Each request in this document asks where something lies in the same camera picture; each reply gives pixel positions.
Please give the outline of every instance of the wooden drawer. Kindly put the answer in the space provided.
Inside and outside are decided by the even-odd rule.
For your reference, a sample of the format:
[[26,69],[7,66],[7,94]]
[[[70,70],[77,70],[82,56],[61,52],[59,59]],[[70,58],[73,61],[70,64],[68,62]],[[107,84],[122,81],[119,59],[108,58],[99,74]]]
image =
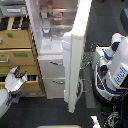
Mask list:
[[42,78],[64,78],[62,55],[39,56],[39,66]]
[[0,66],[34,65],[31,49],[0,50]]
[[64,98],[64,81],[64,79],[43,79],[47,99]]
[[[16,66],[10,66],[10,67],[0,67],[0,76],[6,76],[12,68]],[[24,73],[27,71],[28,75],[38,75],[38,70],[36,65],[30,65],[30,66],[20,66],[20,73]]]
[[28,30],[0,31],[0,49],[3,48],[31,48]]
[[[0,89],[2,88],[2,86],[5,86],[5,82],[0,82]],[[27,83],[24,85],[24,87],[21,90],[21,92],[38,92],[38,91],[40,91],[38,76],[36,80],[27,81]]]

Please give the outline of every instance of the white robot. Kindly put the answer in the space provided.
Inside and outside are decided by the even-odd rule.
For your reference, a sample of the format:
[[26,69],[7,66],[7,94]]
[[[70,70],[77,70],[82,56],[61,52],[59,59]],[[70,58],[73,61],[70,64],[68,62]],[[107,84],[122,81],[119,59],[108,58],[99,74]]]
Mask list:
[[11,69],[5,80],[5,89],[0,90],[0,118],[6,113],[13,102],[18,102],[18,92],[27,82],[27,72],[18,73],[20,67]]
[[96,47],[92,69],[95,94],[105,103],[117,103],[128,89],[128,37],[116,33],[110,47]]

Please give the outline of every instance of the refrigerator door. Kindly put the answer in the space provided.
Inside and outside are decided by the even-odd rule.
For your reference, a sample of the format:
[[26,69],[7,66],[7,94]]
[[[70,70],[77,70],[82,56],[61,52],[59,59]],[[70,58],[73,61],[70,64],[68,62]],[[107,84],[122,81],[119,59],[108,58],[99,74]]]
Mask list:
[[81,0],[71,32],[63,36],[63,65],[65,67],[64,100],[68,102],[69,112],[74,112],[77,101],[79,71],[83,57],[88,18],[92,0]]

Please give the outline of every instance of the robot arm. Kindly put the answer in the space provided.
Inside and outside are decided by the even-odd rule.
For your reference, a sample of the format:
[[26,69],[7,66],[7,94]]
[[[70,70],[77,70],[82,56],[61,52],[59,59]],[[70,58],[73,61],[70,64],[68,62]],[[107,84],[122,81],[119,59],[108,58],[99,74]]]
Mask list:
[[5,80],[5,88],[0,90],[0,118],[7,112],[12,103],[12,94],[17,94],[27,82],[27,72],[17,74],[20,67],[11,69]]
[[27,72],[25,72],[24,74],[18,73],[19,70],[19,66],[11,69],[5,79],[5,88],[8,90],[8,92],[19,92],[27,82]]

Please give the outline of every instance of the drawer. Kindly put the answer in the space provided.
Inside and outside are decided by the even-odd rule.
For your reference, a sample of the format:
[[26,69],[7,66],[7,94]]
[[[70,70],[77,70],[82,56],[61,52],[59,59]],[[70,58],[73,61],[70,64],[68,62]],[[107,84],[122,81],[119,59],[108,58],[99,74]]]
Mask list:
[[29,30],[0,31],[0,49],[3,48],[31,48],[28,35]]
[[64,98],[64,79],[43,79],[47,99]]
[[[0,89],[5,86],[5,82],[0,82]],[[38,76],[36,76],[35,80],[27,81],[24,87],[21,89],[21,92],[38,92],[40,91]]]
[[39,66],[42,78],[64,78],[62,55],[39,56]]
[[0,66],[35,65],[31,49],[0,50]]
[[[0,67],[0,76],[6,76],[12,68],[16,66],[10,66],[10,67]],[[24,73],[27,71],[28,75],[38,75],[38,70],[36,65],[30,65],[30,66],[20,66],[20,73]]]
[[4,17],[25,16],[27,14],[25,5],[1,6],[0,8]]

